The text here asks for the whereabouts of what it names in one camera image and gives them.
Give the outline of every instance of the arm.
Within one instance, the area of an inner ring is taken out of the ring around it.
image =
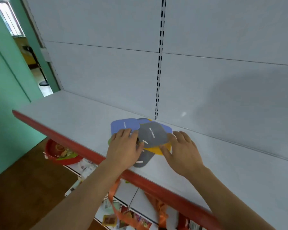
[[[195,143],[186,133],[174,131],[173,134],[176,137],[168,134],[173,154],[161,146],[163,155],[176,173],[192,183],[225,230],[274,230],[203,165]]]
[[[120,174],[139,158],[144,144],[136,149],[138,132],[131,129],[114,134],[107,158],[68,197],[49,212],[32,230],[87,230],[105,195]]]

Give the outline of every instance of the red plastic bowl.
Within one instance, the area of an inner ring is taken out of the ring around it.
[[[58,158],[57,156],[60,156],[64,150],[65,150],[64,146],[61,146],[59,143],[53,141],[52,139],[49,139],[46,143],[45,154],[49,160],[51,160],[57,164],[60,164],[60,165],[75,164],[75,163],[78,163],[79,161],[81,161],[83,159],[83,157],[78,155],[78,156],[76,156],[74,158],[70,158],[70,159],[57,160],[57,158]]]

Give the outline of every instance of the forearm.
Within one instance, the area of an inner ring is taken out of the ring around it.
[[[225,230],[274,229],[235,196],[206,167],[193,174],[189,181],[204,198]]]
[[[121,168],[103,161],[75,191],[32,230],[88,229],[105,195],[122,172]]]

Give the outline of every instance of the left hand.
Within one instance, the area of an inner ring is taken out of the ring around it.
[[[130,133],[131,129],[120,129],[112,136],[105,160],[113,166],[119,166],[122,172],[133,166],[144,148],[142,142],[136,149],[138,131],[134,131],[131,135]]]

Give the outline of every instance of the brown floor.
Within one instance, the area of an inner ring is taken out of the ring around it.
[[[0,174],[0,230],[28,230],[64,199],[77,176],[44,158],[40,142]],[[89,229],[105,230],[95,220]]]

